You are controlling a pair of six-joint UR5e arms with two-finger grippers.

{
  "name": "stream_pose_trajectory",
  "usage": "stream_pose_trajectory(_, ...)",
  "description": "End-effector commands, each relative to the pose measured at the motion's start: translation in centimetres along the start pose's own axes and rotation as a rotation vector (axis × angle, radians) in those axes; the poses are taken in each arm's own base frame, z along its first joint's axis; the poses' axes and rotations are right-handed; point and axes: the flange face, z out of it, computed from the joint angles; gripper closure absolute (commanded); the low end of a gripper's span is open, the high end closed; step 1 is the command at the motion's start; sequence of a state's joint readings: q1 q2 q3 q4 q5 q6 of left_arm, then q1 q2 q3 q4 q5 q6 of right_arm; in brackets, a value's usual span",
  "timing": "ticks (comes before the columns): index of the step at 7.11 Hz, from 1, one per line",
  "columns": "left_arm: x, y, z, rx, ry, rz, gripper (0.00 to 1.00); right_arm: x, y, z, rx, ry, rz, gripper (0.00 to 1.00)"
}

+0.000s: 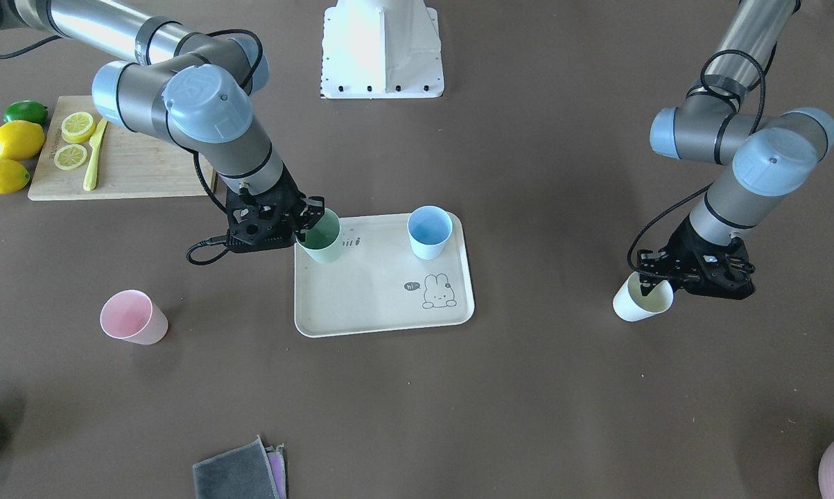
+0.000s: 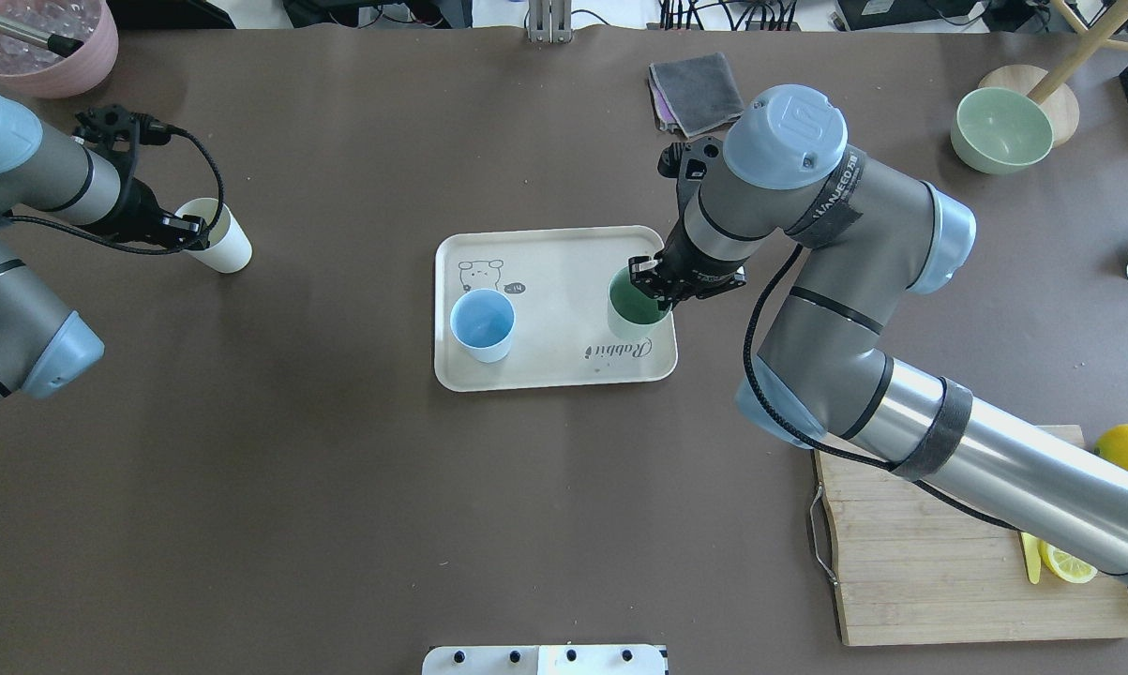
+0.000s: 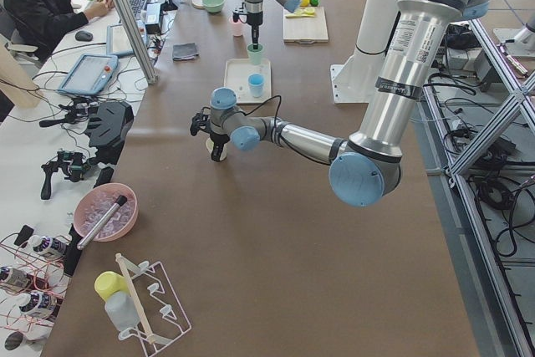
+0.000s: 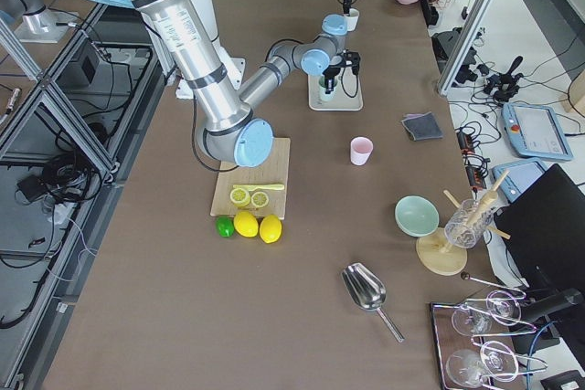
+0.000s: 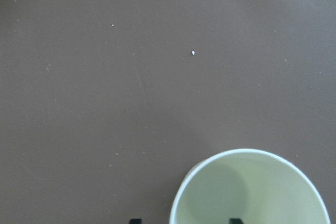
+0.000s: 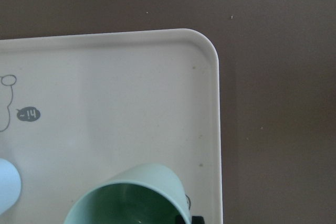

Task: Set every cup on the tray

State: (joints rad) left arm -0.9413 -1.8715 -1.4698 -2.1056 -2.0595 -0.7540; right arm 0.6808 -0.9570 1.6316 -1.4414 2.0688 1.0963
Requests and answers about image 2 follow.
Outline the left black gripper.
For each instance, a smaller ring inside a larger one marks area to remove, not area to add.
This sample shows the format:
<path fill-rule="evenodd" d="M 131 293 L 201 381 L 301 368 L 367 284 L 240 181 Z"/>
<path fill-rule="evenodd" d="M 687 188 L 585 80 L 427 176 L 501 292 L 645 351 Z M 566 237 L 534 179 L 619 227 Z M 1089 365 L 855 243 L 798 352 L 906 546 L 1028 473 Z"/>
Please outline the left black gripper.
<path fill-rule="evenodd" d="M 147 114 L 131 112 L 118 104 L 88 108 L 76 114 L 78 126 L 74 135 L 92 144 L 92 151 L 113 165 L 117 172 L 114 186 L 116 201 L 108 214 L 81 230 L 91 233 L 111 247 L 146 255 L 147 249 L 132 247 L 144 243 L 166 252 L 201 252 L 209 244 L 209 223 L 202 217 L 178 217 L 159 207 L 155 192 L 143 181 L 135 178 L 141 144 L 166 144 L 171 137 L 186 138 L 209 159 L 208 150 L 199 138 L 186 129 L 174 128 Z"/>

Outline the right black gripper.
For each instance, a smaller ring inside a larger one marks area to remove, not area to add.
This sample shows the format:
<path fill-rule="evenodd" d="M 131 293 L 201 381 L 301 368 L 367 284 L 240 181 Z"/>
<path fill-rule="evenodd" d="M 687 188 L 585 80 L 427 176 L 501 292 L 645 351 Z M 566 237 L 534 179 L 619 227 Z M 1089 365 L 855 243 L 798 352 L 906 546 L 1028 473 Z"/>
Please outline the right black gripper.
<path fill-rule="evenodd" d="M 628 260 L 627 274 L 641 293 L 656 299 L 661 312 L 675 312 L 684 300 L 706 299 L 746 284 L 743 262 L 731 263 L 706 255 L 684 225 L 689 201 L 698 195 L 700 179 L 708 175 L 721 150 L 722 142 L 716 137 L 705 135 L 691 142 L 672 142 L 659 157 L 659 174 L 675 179 L 679 219 L 666 246 L 654 256 Z"/>

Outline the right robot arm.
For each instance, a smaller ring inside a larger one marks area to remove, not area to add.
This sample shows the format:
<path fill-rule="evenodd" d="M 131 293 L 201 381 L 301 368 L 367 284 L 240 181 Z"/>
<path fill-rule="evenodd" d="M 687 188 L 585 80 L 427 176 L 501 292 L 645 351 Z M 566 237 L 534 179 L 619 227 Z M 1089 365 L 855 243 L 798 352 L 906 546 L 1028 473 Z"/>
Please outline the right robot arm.
<path fill-rule="evenodd" d="M 746 284 L 764 244 L 792 252 L 741 338 L 743 414 L 778 439 L 884 472 L 989 526 L 1036 535 L 1128 587 L 1128 470 L 899 356 L 902 310 L 970 256 L 970 209 L 851 144 L 825 94 L 781 84 L 722 137 L 668 144 L 678 217 L 629 261 L 641 298 L 678 310 Z"/>

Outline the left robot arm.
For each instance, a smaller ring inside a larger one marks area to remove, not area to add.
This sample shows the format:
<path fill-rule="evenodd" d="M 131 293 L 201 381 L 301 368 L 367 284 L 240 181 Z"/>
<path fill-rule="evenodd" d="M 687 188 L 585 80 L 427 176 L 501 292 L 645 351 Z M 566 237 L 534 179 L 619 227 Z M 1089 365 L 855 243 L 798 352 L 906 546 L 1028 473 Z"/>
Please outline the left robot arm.
<path fill-rule="evenodd" d="M 16 251 L 16 227 L 37 225 L 97 247 L 149 257 L 206 248 L 209 217 L 161 207 L 138 176 L 146 144 L 190 133 L 118 104 L 76 115 L 72 131 L 0 95 L 0 405 L 47 398 L 104 354 L 104 343 Z"/>

